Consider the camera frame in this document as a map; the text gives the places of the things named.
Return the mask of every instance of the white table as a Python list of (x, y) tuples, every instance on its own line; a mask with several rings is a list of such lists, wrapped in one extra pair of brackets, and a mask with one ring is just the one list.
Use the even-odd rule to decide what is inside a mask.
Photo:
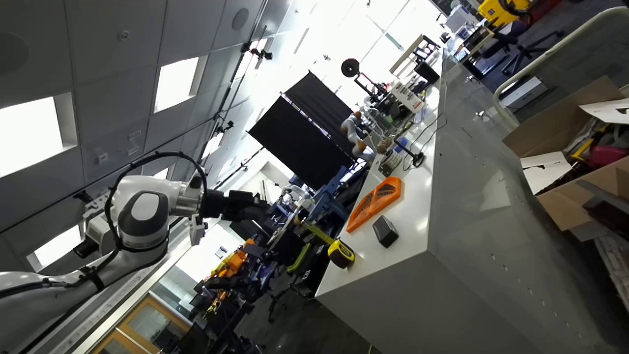
[[(624, 333), (520, 186), (499, 121), (475, 119), (489, 93), (451, 73), (442, 75), (438, 156), (432, 140), (422, 168), (392, 174), (404, 193), (381, 215), (398, 241), (379, 246), (373, 221), (341, 233), (357, 260), (328, 266), (316, 300), (383, 354), (622, 353), (609, 335)], [(381, 180), (373, 168), (359, 197)]]

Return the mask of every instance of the floor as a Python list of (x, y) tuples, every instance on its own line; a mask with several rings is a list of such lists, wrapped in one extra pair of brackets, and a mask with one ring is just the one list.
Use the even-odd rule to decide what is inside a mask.
[[(286, 282), (275, 280), (273, 290), (280, 292)], [(288, 292), (277, 305), (273, 323), (267, 323), (269, 304), (269, 298), (259, 300), (237, 327), (237, 335), (261, 345), (265, 354), (377, 354), (314, 300)]]
[[(562, 0), (556, 9), (552, 9), (544, 18), (540, 18), (528, 32), (520, 36), (520, 44), (532, 44), (538, 38), (550, 32), (573, 32), (579, 24), (587, 22), (591, 16), (599, 14), (605, 9), (621, 7), (621, 0)], [(487, 60), (487, 64), (495, 64), (505, 54), (499, 52)], [(489, 75), (483, 77), (483, 85), (489, 91), (495, 91), (507, 77), (501, 73), (501, 64)]]

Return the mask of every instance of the cardboard box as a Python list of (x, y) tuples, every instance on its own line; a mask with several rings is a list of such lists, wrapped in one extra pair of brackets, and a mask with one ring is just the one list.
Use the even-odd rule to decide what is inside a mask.
[[(599, 79), (581, 91), (569, 95), (565, 101), (560, 101), (558, 105), (550, 107), (544, 113), (538, 113), (518, 128), (514, 128), (503, 144), (522, 162), (522, 170), (534, 168), (530, 166), (538, 158), (544, 164), (548, 164), (546, 154), (562, 152), (575, 136), (577, 132), (587, 125), (589, 115), (585, 115), (579, 105), (589, 103), (603, 103), (603, 101), (615, 101), (622, 99), (619, 89), (609, 79)], [(540, 168), (532, 176), (536, 180), (556, 182), (556, 178), (542, 176), (544, 172), (556, 174), (556, 170)], [(629, 158), (619, 160), (611, 166), (605, 166), (601, 170), (595, 170), (587, 176), (581, 176), (579, 180), (589, 182), (603, 191), (629, 199)], [(526, 182), (530, 189), (534, 191), (538, 203), (544, 207), (544, 211), (550, 215), (554, 225), (560, 231), (571, 231), (575, 227), (583, 227), (591, 223), (587, 211), (583, 205), (591, 199), (591, 195), (577, 187), (575, 182), (567, 182), (560, 187), (554, 187), (550, 191), (542, 191), (542, 187), (530, 182), (530, 174), (526, 176)]]

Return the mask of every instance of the blue part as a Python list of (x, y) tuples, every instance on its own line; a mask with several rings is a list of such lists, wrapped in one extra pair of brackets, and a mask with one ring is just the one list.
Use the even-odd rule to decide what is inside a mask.
[(310, 221), (320, 221), (328, 215), (335, 215), (341, 221), (349, 217), (349, 213), (335, 201), (335, 193), (339, 189), (339, 182), (343, 176), (347, 176), (347, 168), (339, 168), (337, 174), (330, 180), (328, 186), (320, 187), (314, 195), (314, 207), (308, 215)]
[(404, 138), (404, 136), (400, 136), (398, 140), (396, 140), (396, 144), (394, 144), (394, 154), (400, 154), (402, 152), (402, 148), (406, 148), (408, 146), (408, 140)]
[(277, 274), (277, 264), (271, 262), (271, 264), (261, 264), (255, 272), (255, 280), (259, 284), (259, 290), (267, 288), (269, 282), (275, 278)]

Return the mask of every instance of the robotic arm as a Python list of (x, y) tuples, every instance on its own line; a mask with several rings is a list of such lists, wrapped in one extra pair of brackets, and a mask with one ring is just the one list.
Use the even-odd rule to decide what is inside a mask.
[(192, 245), (204, 235), (202, 217), (239, 219), (253, 207), (249, 193), (223, 197), (190, 186), (129, 176), (119, 180), (109, 203), (117, 248), (66, 276), (0, 272), (0, 353), (19, 353), (64, 313), (166, 254), (168, 217), (190, 219)]

